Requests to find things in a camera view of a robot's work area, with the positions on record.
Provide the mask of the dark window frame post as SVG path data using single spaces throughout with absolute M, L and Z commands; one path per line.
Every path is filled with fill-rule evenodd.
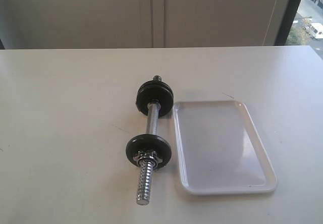
M 301 0 L 288 0 L 274 46 L 284 46 Z

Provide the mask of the black rubber wheel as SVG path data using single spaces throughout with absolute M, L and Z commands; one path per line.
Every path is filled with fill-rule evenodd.
M 136 96 L 137 109 L 144 115 L 148 115 L 149 107 L 158 108 L 158 117 L 167 115 L 174 104 L 174 95 L 171 90 L 164 87 L 147 86 L 139 89 Z

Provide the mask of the chrome dumbbell bar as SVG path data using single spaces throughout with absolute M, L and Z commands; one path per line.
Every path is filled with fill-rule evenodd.
M 157 134 L 158 126 L 158 108 L 155 105 L 149 107 L 147 117 L 147 134 Z M 136 203 L 138 205 L 148 205 L 150 202 L 150 192 L 152 183 L 152 165 L 148 162 L 144 162 L 140 166 L 141 172 L 137 188 Z

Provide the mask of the chrome spinlock collar nut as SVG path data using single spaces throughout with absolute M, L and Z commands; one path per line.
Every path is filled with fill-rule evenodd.
M 141 166 L 142 163 L 148 162 L 152 165 L 152 169 L 156 169 L 159 163 L 162 163 L 163 160 L 158 157 L 157 152 L 153 150 L 148 151 L 138 151 L 134 156 L 133 160 L 137 166 Z

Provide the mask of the white plastic tray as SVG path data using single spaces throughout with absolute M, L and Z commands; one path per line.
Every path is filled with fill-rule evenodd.
M 176 102 L 179 179 L 191 195 L 273 192 L 277 177 L 246 105 L 235 100 Z

